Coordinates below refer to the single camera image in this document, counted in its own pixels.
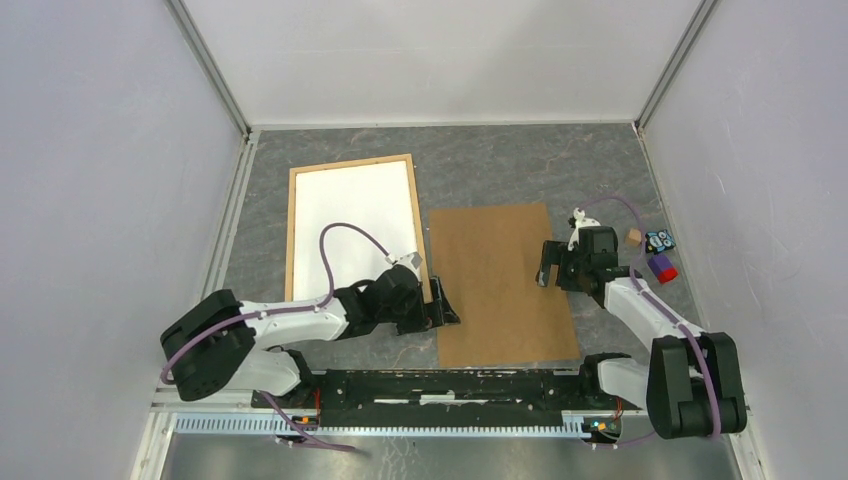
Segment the brown backing board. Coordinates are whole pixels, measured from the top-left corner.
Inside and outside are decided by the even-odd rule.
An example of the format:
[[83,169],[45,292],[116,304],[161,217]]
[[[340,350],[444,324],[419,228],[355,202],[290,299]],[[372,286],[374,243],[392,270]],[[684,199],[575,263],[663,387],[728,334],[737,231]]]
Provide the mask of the brown backing board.
[[579,358],[566,294],[535,279],[553,237],[544,204],[434,209],[428,219],[432,270],[460,318],[438,330],[441,367]]

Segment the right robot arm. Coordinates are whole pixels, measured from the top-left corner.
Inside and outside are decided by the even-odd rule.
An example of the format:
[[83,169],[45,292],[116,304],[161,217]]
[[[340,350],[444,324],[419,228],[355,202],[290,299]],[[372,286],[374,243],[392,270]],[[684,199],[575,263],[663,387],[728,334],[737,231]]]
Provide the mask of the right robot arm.
[[626,354],[585,358],[580,400],[602,408],[619,397],[646,411],[654,432],[670,440],[743,432],[748,409],[735,341],[708,332],[661,300],[641,274],[619,260],[607,226],[579,227],[568,242],[542,244],[536,282],[584,293],[621,321],[649,360]]

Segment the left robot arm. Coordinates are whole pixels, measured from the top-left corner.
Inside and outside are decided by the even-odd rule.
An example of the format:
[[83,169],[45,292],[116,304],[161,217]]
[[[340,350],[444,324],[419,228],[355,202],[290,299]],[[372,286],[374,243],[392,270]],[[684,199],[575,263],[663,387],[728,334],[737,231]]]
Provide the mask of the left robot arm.
[[400,335],[460,324],[440,279],[432,277],[427,285],[431,300],[410,268],[395,265],[374,280],[312,300],[257,303],[217,290],[161,334],[166,357],[161,380],[186,402],[221,390],[253,390],[302,407],[313,397],[314,381],[303,356],[288,344],[357,338],[383,324],[394,325]]

